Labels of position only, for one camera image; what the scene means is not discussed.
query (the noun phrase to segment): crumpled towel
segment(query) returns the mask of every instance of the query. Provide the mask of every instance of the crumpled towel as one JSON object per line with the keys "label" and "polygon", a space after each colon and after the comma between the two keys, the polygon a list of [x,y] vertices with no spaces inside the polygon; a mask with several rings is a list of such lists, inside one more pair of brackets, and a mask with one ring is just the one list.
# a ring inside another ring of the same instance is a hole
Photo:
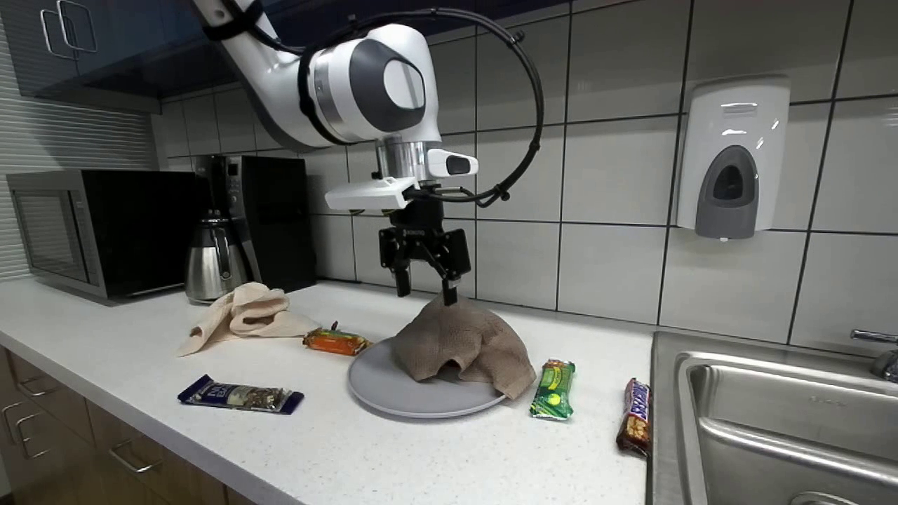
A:
{"label": "crumpled towel", "polygon": [[265,282],[244,282],[224,297],[218,297],[190,327],[182,352],[200,352],[209,342],[237,332],[237,335],[305,335],[317,325],[304,316],[286,313],[284,288],[270,288]]}
{"label": "crumpled towel", "polygon": [[498,313],[458,300],[432,300],[397,332],[394,358],[415,379],[458,369],[461,379],[486,379],[506,398],[519,398],[537,372],[519,332]]}

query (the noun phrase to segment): stainless steel sink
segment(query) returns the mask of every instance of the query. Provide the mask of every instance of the stainless steel sink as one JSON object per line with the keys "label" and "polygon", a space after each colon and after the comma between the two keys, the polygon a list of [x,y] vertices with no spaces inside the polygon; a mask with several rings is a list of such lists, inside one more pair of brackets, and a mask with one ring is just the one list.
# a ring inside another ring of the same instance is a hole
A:
{"label": "stainless steel sink", "polygon": [[869,358],[658,332],[655,505],[898,505],[898,384]]}

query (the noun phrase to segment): white countertop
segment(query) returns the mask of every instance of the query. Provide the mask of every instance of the white countertop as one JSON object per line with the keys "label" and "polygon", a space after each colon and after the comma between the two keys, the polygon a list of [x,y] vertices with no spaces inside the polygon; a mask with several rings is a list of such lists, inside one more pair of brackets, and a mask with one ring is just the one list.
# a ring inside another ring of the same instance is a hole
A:
{"label": "white countertop", "polygon": [[[370,338],[394,335],[425,303],[346,282],[289,297],[296,313],[341,320]],[[618,453],[614,435],[625,382],[648,382],[652,332],[491,309],[523,332],[537,369],[544,358],[579,365],[572,424],[534,421],[534,393],[461,421],[387,421],[346,393],[346,355],[298,338],[224,338],[181,355],[203,316],[182,290],[99,306],[28,279],[0,282],[0,344],[259,502],[646,502],[646,462]],[[203,372],[304,389],[305,401],[296,414],[178,403]]]}

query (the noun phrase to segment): white soap dispenser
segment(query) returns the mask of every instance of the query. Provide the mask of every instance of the white soap dispenser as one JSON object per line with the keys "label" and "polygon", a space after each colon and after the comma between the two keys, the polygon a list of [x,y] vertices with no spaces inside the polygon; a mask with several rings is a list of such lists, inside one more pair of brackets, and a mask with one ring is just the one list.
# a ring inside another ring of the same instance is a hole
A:
{"label": "white soap dispenser", "polygon": [[790,84],[784,79],[696,86],[677,224],[722,240],[770,230],[787,126]]}

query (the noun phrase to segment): gray plate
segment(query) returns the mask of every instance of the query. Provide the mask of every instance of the gray plate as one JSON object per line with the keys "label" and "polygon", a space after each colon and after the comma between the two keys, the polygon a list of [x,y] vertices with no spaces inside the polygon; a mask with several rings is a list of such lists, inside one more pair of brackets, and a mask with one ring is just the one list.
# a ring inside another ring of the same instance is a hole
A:
{"label": "gray plate", "polygon": [[349,393],[374,411],[405,421],[464,417],[506,401],[486,382],[415,382],[394,361],[394,338],[366,348],[349,368]]}

